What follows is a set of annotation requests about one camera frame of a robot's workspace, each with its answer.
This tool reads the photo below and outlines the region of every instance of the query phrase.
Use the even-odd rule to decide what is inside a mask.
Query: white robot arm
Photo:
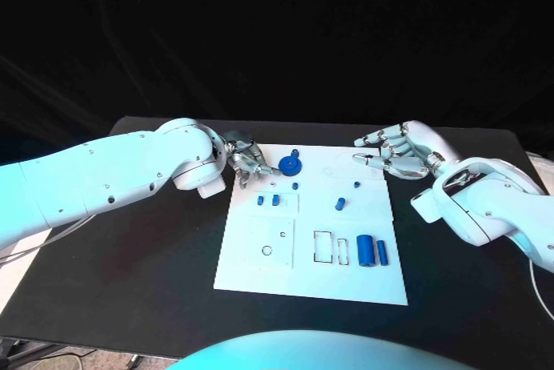
[[[380,141],[381,157],[355,154],[352,158],[403,179],[435,175],[433,188],[411,199],[424,220],[432,223],[443,218],[459,237],[476,246],[508,236],[536,264],[554,272],[554,198],[528,175],[499,159],[463,159],[419,121],[371,133],[355,145]]]
[[[225,189],[227,161],[243,187],[250,175],[279,173],[247,134],[234,132],[225,139],[194,119],[175,119],[156,131],[111,136],[0,167],[0,250],[152,196],[169,179],[178,189],[198,188],[209,197]]]

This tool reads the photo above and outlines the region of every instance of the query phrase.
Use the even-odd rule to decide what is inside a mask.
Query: white cable
[[[551,311],[548,310],[548,307],[546,306],[546,301],[543,300],[543,297],[540,296],[540,289],[537,288],[537,282],[534,280],[534,261],[528,260],[528,270],[531,272],[531,282],[534,284],[534,293],[537,294],[537,299],[540,300],[540,304],[543,305],[543,308],[546,309],[546,312],[551,316],[551,319],[554,320],[554,315],[551,314]]]
[[[28,248],[23,251],[16,252],[15,254],[0,256],[0,259],[7,259],[10,257],[15,257],[13,259],[0,262],[0,267],[3,267],[6,264],[12,263],[19,258],[23,258],[26,255],[29,255],[33,251],[36,251],[41,247],[48,246],[51,243],[54,243],[57,240],[68,236],[75,230],[78,230],[87,222],[94,218],[95,216],[91,215],[88,218],[83,218],[77,223],[72,224],[58,235],[55,235],[52,238],[46,239],[36,247]]]
[[[67,354],[64,356],[70,356],[71,358],[75,358],[75,360],[78,361],[78,370],[84,370],[84,361],[81,360],[81,358],[72,354]],[[41,366],[45,362],[48,362],[49,360],[57,360],[62,358],[62,356],[55,356],[54,358],[45,358],[44,360],[41,360],[41,362],[31,368],[31,370],[33,370],[35,368],[38,368],[38,366]]]

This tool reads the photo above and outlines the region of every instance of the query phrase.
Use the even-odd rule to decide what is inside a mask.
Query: black backdrop
[[[554,149],[551,0],[0,3],[3,163],[126,115],[419,119]]]

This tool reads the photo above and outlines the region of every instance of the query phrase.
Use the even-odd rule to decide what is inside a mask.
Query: robotic hand
[[[463,159],[419,121],[371,133],[355,140],[355,146],[381,141],[381,157],[355,154],[352,159],[401,179],[433,174],[433,188],[411,199],[427,223],[443,218],[458,236],[476,246],[508,236],[534,263],[554,272],[554,198],[528,175],[504,160]]]
[[[250,176],[279,173],[251,137],[227,138],[192,119],[156,131],[87,142],[52,155],[0,167],[0,250],[38,232],[156,194],[169,179],[202,198],[225,189],[228,161],[246,188]]]

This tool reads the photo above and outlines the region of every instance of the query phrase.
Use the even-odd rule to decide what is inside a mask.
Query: table
[[[155,130],[166,120],[124,118],[113,134]],[[250,131],[260,143],[326,146],[349,146],[380,128],[202,122],[218,132]],[[510,131],[437,130],[463,155],[501,158],[540,181]],[[224,178],[231,187],[228,168]],[[183,357],[235,336],[315,329],[391,340],[481,369],[551,368],[554,322],[524,254],[508,239],[473,247],[443,221],[423,221],[410,198],[432,177],[387,180],[407,307],[214,290],[231,190],[202,199],[169,182],[155,197],[98,215],[39,252],[0,315],[0,336]],[[536,273],[554,305],[554,275]]]

